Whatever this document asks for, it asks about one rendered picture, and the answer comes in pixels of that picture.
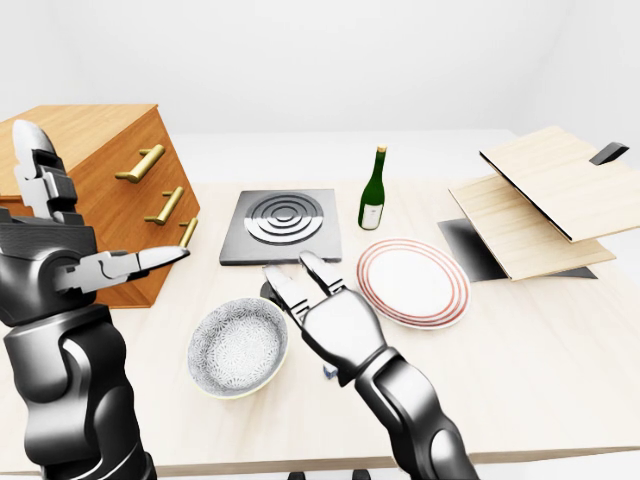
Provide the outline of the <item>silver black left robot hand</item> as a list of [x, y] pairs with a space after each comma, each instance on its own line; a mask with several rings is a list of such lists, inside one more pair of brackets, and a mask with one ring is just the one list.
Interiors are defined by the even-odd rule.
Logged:
[[32, 216], [0, 207], [0, 321], [21, 326], [93, 303], [96, 293], [189, 256], [181, 246], [135, 253], [97, 249], [94, 230], [75, 209], [73, 180], [47, 134], [17, 120], [14, 173]]

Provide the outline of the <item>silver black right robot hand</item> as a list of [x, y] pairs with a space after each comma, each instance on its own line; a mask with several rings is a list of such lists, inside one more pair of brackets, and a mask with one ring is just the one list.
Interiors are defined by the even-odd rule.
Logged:
[[326, 295], [324, 300], [310, 305], [299, 285], [276, 265], [263, 268], [263, 292], [293, 319], [307, 345], [337, 369], [338, 382], [345, 386], [387, 348], [379, 320], [334, 266], [311, 251], [301, 252], [299, 262]]

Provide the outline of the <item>white plate with red rings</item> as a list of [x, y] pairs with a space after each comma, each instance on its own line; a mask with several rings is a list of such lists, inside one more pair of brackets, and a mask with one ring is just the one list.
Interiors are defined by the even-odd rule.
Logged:
[[457, 323], [471, 304], [471, 286], [462, 267], [441, 249], [410, 238], [369, 245], [356, 265], [365, 299], [400, 325], [436, 330]]

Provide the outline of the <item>grey patterned bowl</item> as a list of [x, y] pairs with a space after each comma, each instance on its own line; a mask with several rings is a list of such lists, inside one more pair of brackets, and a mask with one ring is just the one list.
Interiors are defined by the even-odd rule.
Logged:
[[271, 301], [241, 298], [209, 313], [192, 334], [187, 367], [205, 393], [224, 400], [251, 395], [284, 364], [288, 328]]

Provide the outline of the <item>flat dark stove plate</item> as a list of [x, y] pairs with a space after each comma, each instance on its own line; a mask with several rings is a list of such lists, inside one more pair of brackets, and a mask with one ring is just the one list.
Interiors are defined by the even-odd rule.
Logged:
[[334, 190], [244, 190], [219, 262], [223, 266], [296, 263], [306, 250], [328, 262], [342, 260]]

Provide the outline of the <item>green wine bottle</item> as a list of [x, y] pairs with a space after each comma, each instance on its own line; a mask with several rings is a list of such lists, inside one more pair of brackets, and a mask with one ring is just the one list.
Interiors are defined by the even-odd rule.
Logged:
[[381, 221], [385, 203], [383, 168], [386, 151], [386, 145], [377, 146], [373, 172], [361, 196], [358, 224], [364, 230], [377, 229]]

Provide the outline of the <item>wooden cabinet drawer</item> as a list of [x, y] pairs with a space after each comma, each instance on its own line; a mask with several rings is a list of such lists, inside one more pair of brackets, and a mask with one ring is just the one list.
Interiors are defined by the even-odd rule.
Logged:
[[128, 209], [125, 184], [129, 181], [118, 180], [114, 174], [130, 171], [142, 158], [139, 150], [156, 144], [163, 145], [165, 153], [146, 174], [150, 180], [143, 186], [175, 179], [173, 147], [156, 106], [72, 169], [78, 194], [77, 210], [86, 223], [96, 225], [109, 216], [119, 217], [122, 210]]
[[108, 168], [96, 193], [96, 230], [102, 250], [138, 251], [177, 244], [180, 226], [198, 202], [168, 136], [124, 144], [124, 158]]
[[[189, 221], [199, 210], [198, 203], [193, 203], [193, 190], [183, 178], [161, 180], [160, 183], [143, 186], [149, 181], [147, 175], [138, 184], [126, 182], [125, 188], [129, 197], [127, 210], [121, 211], [118, 247], [129, 252], [137, 252], [149, 247], [176, 245], [182, 235], [180, 222]], [[165, 225], [145, 222], [145, 216], [157, 215], [167, 198], [163, 191], [171, 191], [178, 186], [184, 188], [184, 194]], [[115, 308], [148, 308], [152, 306], [162, 289], [172, 266], [155, 269], [146, 277], [129, 281], [117, 287], [120, 299], [113, 302]]]

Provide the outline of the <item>wooden cabinet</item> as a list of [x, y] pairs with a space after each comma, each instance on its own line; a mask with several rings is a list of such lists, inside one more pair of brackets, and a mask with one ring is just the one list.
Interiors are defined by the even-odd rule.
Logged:
[[[41, 105], [20, 116], [46, 132], [57, 155], [63, 160], [67, 174], [72, 178], [74, 167], [153, 106], [156, 105]], [[96, 239], [99, 250], [104, 251], [100, 248], [97, 235]]]

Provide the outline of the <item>pale wooden board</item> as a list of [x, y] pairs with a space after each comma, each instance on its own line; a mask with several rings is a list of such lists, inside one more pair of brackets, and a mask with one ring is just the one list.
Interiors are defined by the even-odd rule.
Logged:
[[596, 263], [615, 255], [596, 240], [572, 243], [498, 174], [451, 187], [450, 194], [513, 281]]
[[640, 170], [597, 153], [557, 126], [480, 152], [573, 243], [640, 228]]

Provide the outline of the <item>small black block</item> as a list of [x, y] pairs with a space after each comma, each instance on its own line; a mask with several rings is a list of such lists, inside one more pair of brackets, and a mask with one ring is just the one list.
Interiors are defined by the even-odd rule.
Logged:
[[589, 162], [596, 166], [601, 166], [615, 161], [621, 155], [626, 153], [629, 147], [620, 142], [611, 142], [594, 155]]

